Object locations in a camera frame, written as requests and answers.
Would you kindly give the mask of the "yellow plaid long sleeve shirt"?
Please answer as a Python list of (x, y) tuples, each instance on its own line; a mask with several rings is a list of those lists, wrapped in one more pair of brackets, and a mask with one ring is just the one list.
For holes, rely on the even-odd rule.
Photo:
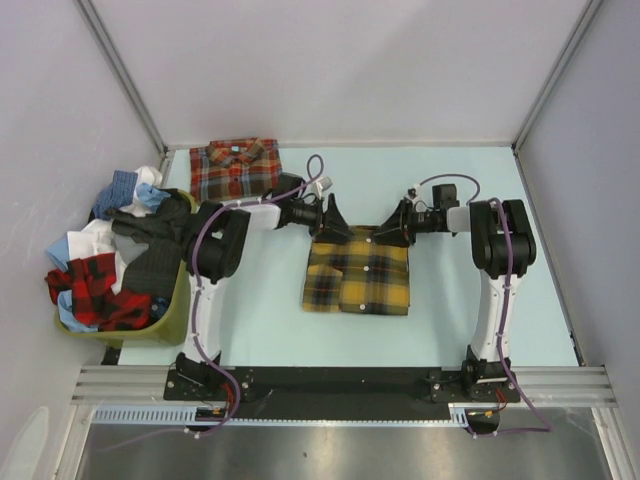
[(352, 229), (344, 244), (311, 243), (302, 308), (312, 313), (406, 316), (410, 308), (409, 251), (380, 245), (371, 227)]

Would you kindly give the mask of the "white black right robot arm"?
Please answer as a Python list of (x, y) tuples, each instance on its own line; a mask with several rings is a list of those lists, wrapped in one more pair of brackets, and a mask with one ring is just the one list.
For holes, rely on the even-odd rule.
[(478, 319), (466, 357), (457, 371), (432, 369), (423, 379), (434, 403), (520, 401), (511, 370), (510, 325), (522, 278), (537, 256), (529, 218), (521, 200), (472, 199), (462, 206), (457, 187), (432, 187), (432, 205), (417, 207), (412, 188), (392, 215), (373, 233), (381, 245), (408, 247), (421, 233), (467, 233), (480, 273)]

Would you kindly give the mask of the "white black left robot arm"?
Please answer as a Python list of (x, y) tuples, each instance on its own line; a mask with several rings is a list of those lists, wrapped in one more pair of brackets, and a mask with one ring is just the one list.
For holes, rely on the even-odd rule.
[(189, 326), (182, 350), (170, 369), (164, 397), (207, 400), (234, 381), (222, 372), (220, 358), (224, 297), (237, 271), (248, 235), (289, 224), (306, 226), (315, 240), (344, 244), (353, 233), (335, 198), (323, 203), (331, 180), (304, 180), (284, 173), (267, 192), (227, 204), (205, 201), (187, 224), (184, 261), (189, 273)]

